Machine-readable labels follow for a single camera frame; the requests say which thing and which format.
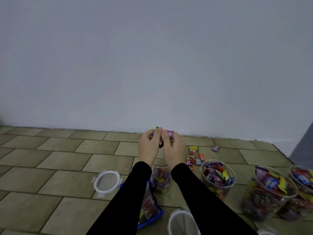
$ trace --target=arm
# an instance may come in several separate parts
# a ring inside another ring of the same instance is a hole
[[[241,217],[213,194],[185,163],[176,165],[171,175],[178,184],[201,234],[220,233],[221,231],[225,234],[234,233],[234,231],[242,234],[257,234]]]
[[[127,234],[136,234],[140,209],[150,176],[151,167],[145,162],[137,162],[123,186],[87,234],[97,234],[104,226],[116,224],[121,215],[124,217],[123,226],[116,226],[115,233],[123,234],[127,231]]]

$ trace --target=black sleeve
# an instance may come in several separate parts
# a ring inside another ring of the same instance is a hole
[[[172,178],[192,213],[201,234],[257,234],[191,172],[185,163],[176,165]]]
[[[151,167],[145,162],[137,162],[111,202],[107,205],[87,234],[98,234],[104,227],[116,224],[123,215],[123,223],[114,226],[114,233],[136,234],[140,209],[145,195]]]

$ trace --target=white wall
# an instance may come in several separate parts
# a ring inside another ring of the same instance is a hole
[[[313,0],[0,0],[2,124],[272,141],[313,116]]]

